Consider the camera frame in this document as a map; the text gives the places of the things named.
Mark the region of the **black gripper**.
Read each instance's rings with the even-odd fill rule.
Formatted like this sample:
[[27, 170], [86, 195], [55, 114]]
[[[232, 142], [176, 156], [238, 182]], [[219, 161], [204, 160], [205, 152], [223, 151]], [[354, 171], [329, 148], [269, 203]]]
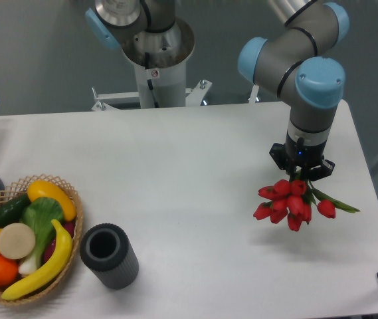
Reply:
[[288, 130], [285, 143], [274, 143], [269, 154], [278, 168], [290, 177], [308, 177], [310, 181], [317, 181], [329, 177], [335, 167], [334, 162], [324, 159], [326, 142], [326, 131]]

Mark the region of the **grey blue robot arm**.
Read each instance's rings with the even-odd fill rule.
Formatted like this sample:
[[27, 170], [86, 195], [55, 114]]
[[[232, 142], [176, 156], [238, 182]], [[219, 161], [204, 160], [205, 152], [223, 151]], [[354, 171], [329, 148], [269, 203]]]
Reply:
[[349, 17], [333, 2], [268, 4], [286, 30], [273, 41], [249, 40], [238, 56], [238, 71], [290, 107], [286, 141], [270, 149], [276, 165], [292, 179], [323, 179], [335, 167], [324, 149], [345, 86], [342, 65], [323, 55], [346, 36]]

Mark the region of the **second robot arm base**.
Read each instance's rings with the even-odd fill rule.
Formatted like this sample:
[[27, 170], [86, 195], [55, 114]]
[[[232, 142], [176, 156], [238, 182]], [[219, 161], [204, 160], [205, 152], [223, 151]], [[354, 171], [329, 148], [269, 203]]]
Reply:
[[103, 46], [122, 49], [145, 68], [175, 66], [195, 48], [193, 31], [177, 17], [175, 1], [95, 1], [85, 19]]

